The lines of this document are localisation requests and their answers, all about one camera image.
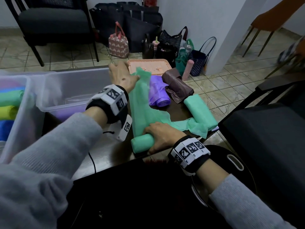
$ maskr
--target chair armrest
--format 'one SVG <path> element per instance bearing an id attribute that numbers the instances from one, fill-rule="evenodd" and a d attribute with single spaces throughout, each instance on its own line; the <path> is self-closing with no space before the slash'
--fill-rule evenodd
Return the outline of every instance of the chair armrest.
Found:
<path id="1" fill-rule="evenodd" d="M 300 81 L 305 81 L 305 72 L 289 73 L 271 77 L 259 84 L 255 90 L 268 92 L 275 88 L 292 85 Z"/>

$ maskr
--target gray sweatshirt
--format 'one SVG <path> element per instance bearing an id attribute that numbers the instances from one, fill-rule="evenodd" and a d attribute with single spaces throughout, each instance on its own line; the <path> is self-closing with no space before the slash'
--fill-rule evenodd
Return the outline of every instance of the gray sweatshirt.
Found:
<path id="1" fill-rule="evenodd" d="M 92 118 L 77 113 L 1 164 L 0 228 L 56 228 L 71 177 L 101 135 Z M 294 228 L 233 175 L 210 198 L 233 228 Z"/>

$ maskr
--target brown plastic bag roll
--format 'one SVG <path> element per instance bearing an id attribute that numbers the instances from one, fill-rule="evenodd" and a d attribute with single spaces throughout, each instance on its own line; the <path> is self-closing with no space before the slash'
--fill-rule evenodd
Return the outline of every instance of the brown plastic bag roll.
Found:
<path id="1" fill-rule="evenodd" d="M 166 87 L 166 92 L 177 104 L 194 94 L 194 90 L 182 81 L 180 73 L 176 68 L 167 70 L 162 75 L 162 80 L 169 85 Z"/>

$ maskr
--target person in background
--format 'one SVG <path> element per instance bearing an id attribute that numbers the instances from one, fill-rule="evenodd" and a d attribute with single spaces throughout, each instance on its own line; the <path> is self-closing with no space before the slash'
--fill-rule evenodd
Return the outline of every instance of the person in background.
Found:
<path id="1" fill-rule="evenodd" d="M 139 79 L 129 74 L 124 62 L 110 64 L 109 73 L 112 83 L 127 93 Z M 71 177 L 102 136 L 107 121 L 107 114 L 97 106 L 75 113 L 17 154 L 10 164 L 0 164 L 0 228 L 56 228 L 68 205 Z M 150 124 L 144 133 L 155 138 L 151 154 L 173 147 L 186 136 L 159 122 Z M 208 157 L 196 174 L 231 227 L 294 228 Z"/>

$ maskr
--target orange plastic lid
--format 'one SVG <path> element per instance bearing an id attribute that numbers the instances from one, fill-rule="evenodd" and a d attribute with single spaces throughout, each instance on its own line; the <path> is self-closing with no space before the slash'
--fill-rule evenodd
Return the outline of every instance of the orange plastic lid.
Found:
<path id="1" fill-rule="evenodd" d="M 136 72 L 137 67 L 144 71 L 150 71 L 152 75 L 163 75 L 167 70 L 172 69 L 166 59 L 130 59 L 127 61 L 129 72 Z"/>

